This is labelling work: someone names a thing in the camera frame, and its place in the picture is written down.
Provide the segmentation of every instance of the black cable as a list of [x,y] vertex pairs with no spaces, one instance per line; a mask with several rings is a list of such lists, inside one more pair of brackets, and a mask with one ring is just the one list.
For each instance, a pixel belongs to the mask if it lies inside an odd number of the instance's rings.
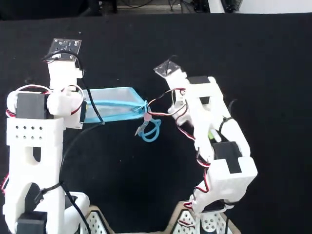
[[81,131],[73,140],[72,142],[69,144],[68,148],[66,149],[65,153],[63,154],[63,159],[62,162],[60,164],[60,170],[59,170],[59,177],[61,178],[61,173],[62,173],[62,169],[63,169],[63,165],[64,165],[64,161],[66,159],[66,156],[68,155],[69,151],[73,148],[73,146],[75,145],[75,143],[82,137],[84,136],[86,133],[88,133],[89,131],[99,127],[99,126],[103,126],[103,124],[97,124],[94,125],[92,127],[89,127],[83,131]]
[[232,106],[233,106],[233,104],[234,104],[236,101],[237,101],[237,99],[234,99],[234,100],[232,100],[232,101],[230,102],[230,104],[229,104],[228,110],[229,110],[230,115],[232,115]]
[[67,187],[65,186],[64,183],[61,184],[61,187],[63,188],[64,192],[66,193],[70,203],[73,205],[73,207],[76,209],[76,211],[79,213],[80,218],[82,219],[84,225],[86,226],[88,233],[91,234],[91,229],[89,227],[89,224],[86,220],[86,218],[84,217],[83,213],[81,212],[80,208],[77,206],[77,204],[75,203],[75,201],[73,200],[71,194],[69,193],[69,190],[67,189]]
[[121,0],[126,6],[129,6],[129,7],[131,7],[131,8],[140,8],[140,7],[143,7],[143,6],[146,6],[146,5],[148,5],[148,4],[150,4],[152,1],[154,1],[154,0],[149,0],[148,2],[146,2],[146,3],[144,3],[144,4],[142,4],[142,5],[140,5],[140,6],[132,6],[132,5],[130,5],[130,4],[128,4],[128,3],[126,3],[124,0]]
[[192,5],[192,4],[190,4],[190,3],[188,3],[188,2],[186,2],[186,1],[184,1],[184,0],[181,0],[181,2],[184,3],[186,9],[188,9],[188,11],[191,13],[192,11],[191,11],[190,8],[188,7],[188,5]]
[[175,0],[172,4],[170,3],[170,0],[168,0],[168,4],[170,6],[170,11],[174,11],[173,6],[175,5],[175,3],[177,2],[177,0]]
[[228,234],[228,227],[229,227],[229,217],[230,217],[231,209],[228,210],[228,214],[226,215],[226,221],[225,221],[225,233]]
[[81,59],[79,58],[78,54],[76,54],[75,52],[72,52],[72,51],[67,51],[67,50],[56,50],[48,55],[46,55],[45,57],[43,57],[43,61],[48,61],[52,58],[52,56],[54,55],[58,55],[58,54],[69,54],[69,55],[73,55],[76,57],[77,61],[78,61],[78,66],[79,68],[82,70],[82,83],[85,87],[85,89],[87,90],[87,93],[88,93],[88,96],[89,96],[89,99],[90,99],[90,102],[91,102],[91,105],[92,105],[92,108],[94,110],[94,112],[96,113],[99,121],[104,124],[104,120],[102,118],[102,116],[100,115],[100,113],[98,112],[98,109],[93,101],[93,98],[92,98],[92,95],[91,95],[91,91],[89,89],[89,87],[87,86],[86,84],[86,81],[84,79],[84,69],[83,69],[83,66],[82,66],[82,62],[81,62]]

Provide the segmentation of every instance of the perforated plate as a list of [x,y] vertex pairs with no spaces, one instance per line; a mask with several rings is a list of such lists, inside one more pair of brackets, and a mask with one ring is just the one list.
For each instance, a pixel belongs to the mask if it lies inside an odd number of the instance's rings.
[[[87,222],[92,234],[109,234],[106,226],[97,211],[91,211]],[[80,234],[88,234],[88,230],[83,222],[80,223]]]
[[[216,230],[216,234],[225,234],[225,220],[218,213],[202,213],[201,226],[208,233]],[[228,228],[228,234],[232,234],[230,228]]]
[[[183,210],[180,216],[178,217],[178,220],[195,225],[195,220],[193,219],[191,213],[188,210]],[[172,234],[195,234],[195,228],[193,227],[186,228],[181,226],[179,223],[176,223],[175,227],[173,228]]]

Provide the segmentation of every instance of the wire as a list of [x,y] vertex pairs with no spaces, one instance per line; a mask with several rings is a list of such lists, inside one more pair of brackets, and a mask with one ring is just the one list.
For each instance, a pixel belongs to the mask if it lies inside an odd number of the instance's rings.
[[237,101],[237,99],[233,99],[230,104],[229,104],[229,107],[228,107],[228,110],[229,110],[229,113],[230,115],[232,115],[232,107],[233,107],[233,104]]
[[184,202],[183,206],[187,209],[192,209],[192,202],[191,201]]
[[199,148],[197,150],[197,153],[196,153],[196,161],[199,163],[200,166],[203,166],[203,167],[210,167],[210,163],[208,162],[202,162],[200,159],[199,159],[200,155],[199,155]]
[[180,224],[182,227],[186,227],[186,228],[195,228],[195,225],[189,224],[188,222],[185,222],[185,221],[182,221],[182,220],[178,220],[177,222],[178,222],[178,224]]
[[5,111],[5,115],[6,115],[8,118],[15,118],[15,113],[10,112],[9,110],[6,110],[6,111]]
[[170,3],[170,0],[168,0],[168,4],[170,6],[170,11],[174,11],[173,6],[175,5],[175,3],[177,2],[177,0],[175,0],[172,4]]
[[59,177],[61,177],[61,173],[62,173],[62,169],[63,169],[63,166],[64,166],[64,162],[65,162],[65,159],[66,159],[66,156],[68,155],[69,151],[74,147],[75,143],[82,137],[84,136],[85,134],[87,134],[89,131],[99,127],[99,126],[103,126],[103,124],[97,124],[97,125],[94,125],[92,127],[89,127],[83,131],[81,131],[78,135],[76,135],[76,137],[72,140],[72,142],[69,144],[68,148],[66,149],[65,153],[63,154],[63,159],[62,159],[62,162],[60,164],[60,170],[59,170]]
[[6,174],[6,176],[3,178],[3,181],[2,181],[2,184],[1,184],[1,191],[2,191],[3,194],[5,194],[5,187],[7,186],[8,181],[9,181],[9,179],[10,179],[9,176],[10,176],[10,175],[9,175],[9,173],[8,173],[8,174]]
[[192,5],[192,4],[190,4],[190,3],[188,3],[188,2],[186,2],[186,1],[184,1],[184,0],[181,0],[181,7],[182,7],[182,3],[184,3],[186,9],[188,9],[188,11],[191,13],[192,11],[191,11],[190,8],[188,7],[188,5]]
[[182,129],[182,128],[178,125],[178,123],[177,123],[177,121],[179,120],[179,118],[181,118],[182,116],[184,116],[184,115],[187,113],[188,104],[187,104],[186,101],[185,101],[185,103],[186,103],[185,111],[184,111],[180,116],[178,116],[178,117],[175,119],[175,124],[176,124],[177,128],[180,130],[180,132],[182,132],[187,138],[189,138],[189,139],[195,141],[195,137],[192,136],[191,134],[189,134],[188,132],[186,132],[184,129]]
[[231,210],[228,210],[228,215],[226,216],[226,221],[225,221],[225,234],[228,234],[230,213],[231,213]]
[[83,93],[83,90],[80,88],[80,86],[76,85],[76,84],[71,84],[71,85],[68,85],[67,87],[70,87],[70,86],[74,86],[76,88],[79,89],[79,91],[81,92],[81,101],[80,101],[80,105],[78,108],[76,108],[74,111],[72,111],[70,114],[73,115],[74,113],[76,113],[82,106],[83,104],[83,101],[84,101],[84,93]]
[[83,213],[81,212],[80,208],[77,206],[77,204],[76,204],[75,201],[73,200],[71,194],[69,193],[69,190],[67,189],[67,187],[65,186],[64,183],[61,183],[60,185],[61,185],[61,187],[63,188],[64,192],[66,193],[66,195],[67,195],[67,197],[68,197],[70,203],[71,203],[71,204],[73,205],[73,207],[77,210],[77,212],[78,212],[80,218],[82,219],[84,225],[86,226],[86,228],[87,228],[87,230],[88,230],[88,233],[91,234],[91,229],[90,229],[90,227],[89,227],[89,224],[88,224],[86,218],[84,217]]
[[146,6],[146,5],[148,5],[148,4],[150,4],[152,1],[154,1],[154,0],[149,0],[148,2],[146,2],[146,3],[144,3],[144,4],[142,4],[142,5],[140,5],[140,6],[132,6],[132,5],[130,5],[129,3],[126,3],[124,0],[121,0],[126,6],[129,6],[129,7],[131,7],[131,8],[140,8],[140,7],[143,7],[143,6]]
[[92,105],[92,107],[93,107],[94,112],[96,113],[96,115],[97,115],[99,121],[101,122],[101,124],[104,124],[104,120],[103,120],[102,116],[100,115],[100,113],[98,112],[98,109],[97,109],[97,107],[96,107],[96,105],[95,105],[95,103],[94,103],[94,101],[93,101],[91,91],[90,91],[88,85],[86,84],[86,81],[85,81],[85,78],[84,78],[84,69],[83,69],[83,66],[82,66],[81,59],[80,59],[80,57],[78,56],[78,54],[76,54],[76,53],[74,53],[74,52],[72,52],[72,51],[57,50],[57,51],[54,51],[54,52],[52,52],[52,53],[46,55],[45,57],[43,57],[42,60],[43,60],[43,61],[47,61],[47,60],[49,60],[50,58],[52,58],[54,55],[57,55],[57,54],[69,54],[69,55],[73,55],[73,56],[76,57],[77,62],[78,62],[78,66],[79,66],[79,68],[82,70],[82,79],[81,79],[82,84],[83,84],[83,86],[84,86],[84,87],[86,88],[86,90],[87,90],[87,93],[88,93],[88,96],[89,96],[89,99],[90,99],[90,102],[91,102],[91,105]]
[[[160,98],[162,98],[163,96],[165,96],[165,94],[169,93],[169,92],[173,92],[175,90],[185,90],[185,88],[174,88],[171,90],[167,90],[165,93],[163,93],[162,95],[160,95],[159,97],[151,100],[148,104],[147,104],[147,110],[149,109],[150,105],[156,101],[159,100]],[[182,110],[184,108],[185,105],[183,105],[180,109],[178,109],[177,111],[173,112],[173,113],[162,113],[162,112],[151,112],[151,111],[147,111],[147,113],[149,113],[152,116],[173,116],[174,114],[176,114],[177,112],[179,112],[180,110]]]
[[205,168],[204,169],[204,184],[205,184],[205,189],[206,190],[204,190],[204,189],[202,189],[202,188],[200,188],[199,186],[196,186],[195,188],[194,188],[194,191],[196,190],[196,189],[198,189],[198,190],[200,190],[201,192],[203,192],[203,193],[207,193],[207,192],[209,192],[209,187],[208,187],[208,183],[207,183],[207,170],[208,170],[208,168]]
[[47,91],[49,91],[49,92],[52,91],[52,90],[49,89],[48,87],[45,87],[45,86],[43,86],[43,85],[37,85],[37,84],[27,84],[27,85],[24,85],[24,86],[18,88],[18,89],[15,90],[15,91],[21,91],[22,89],[28,89],[28,88],[41,88],[41,89],[45,89],[45,90],[47,90]]

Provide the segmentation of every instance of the black cloth backdrop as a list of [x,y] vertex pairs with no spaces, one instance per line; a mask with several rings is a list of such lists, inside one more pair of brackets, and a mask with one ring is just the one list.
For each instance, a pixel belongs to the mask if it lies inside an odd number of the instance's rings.
[[[240,124],[258,176],[231,219],[244,234],[300,232],[311,173],[312,15],[142,15],[0,22],[0,176],[8,171],[6,96],[49,84],[40,58],[53,38],[82,39],[91,88],[134,87],[147,100],[168,89],[153,72],[170,55],[189,76],[214,76]],[[170,97],[154,104],[166,111]],[[201,180],[193,143],[169,117],[153,143],[141,120],[112,122],[76,144],[65,162],[71,191],[85,192],[116,232],[163,230]],[[78,133],[66,130],[64,148]],[[0,219],[1,233],[6,225]]]

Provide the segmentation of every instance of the metal plate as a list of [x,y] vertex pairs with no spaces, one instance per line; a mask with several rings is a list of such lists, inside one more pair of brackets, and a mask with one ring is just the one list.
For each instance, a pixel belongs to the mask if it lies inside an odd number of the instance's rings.
[[171,73],[180,69],[181,67],[174,62],[167,60],[164,63],[160,64],[158,67],[154,68],[154,71],[163,78],[166,78]]
[[[81,46],[81,40],[79,39],[54,38],[51,44],[51,47],[49,49],[49,54],[58,50],[71,51],[71,52],[78,54],[80,46]],[[62,61],[75,61],[76,59],[75,56],[72,56],[69,54],[59,54],[59,55],[56,55],[56,57],[58,58],[58,60],[62,60]]]

